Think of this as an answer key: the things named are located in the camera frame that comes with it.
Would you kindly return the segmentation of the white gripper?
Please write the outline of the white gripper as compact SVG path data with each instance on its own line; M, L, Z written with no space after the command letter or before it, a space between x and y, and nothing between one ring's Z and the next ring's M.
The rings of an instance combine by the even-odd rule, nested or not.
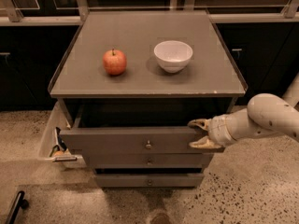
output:
M188 122L188 127L197 132L207 132L208 136L204 136L197 141L189 143L189 146L197 149L213 149L226 147L235 143L231 136L227 121L227 115L216 116L212 119L193 119Z

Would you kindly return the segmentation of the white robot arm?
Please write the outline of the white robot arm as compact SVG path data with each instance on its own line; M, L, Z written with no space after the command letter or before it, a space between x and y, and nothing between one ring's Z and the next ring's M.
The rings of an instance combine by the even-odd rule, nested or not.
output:
M280 98L261 93L253 96L247 106L231 114L212 119L194 119L190 128L201 128L207 135L189 143L192 148L227 147L244 138L264 138L287 135L299 142L299 75Z

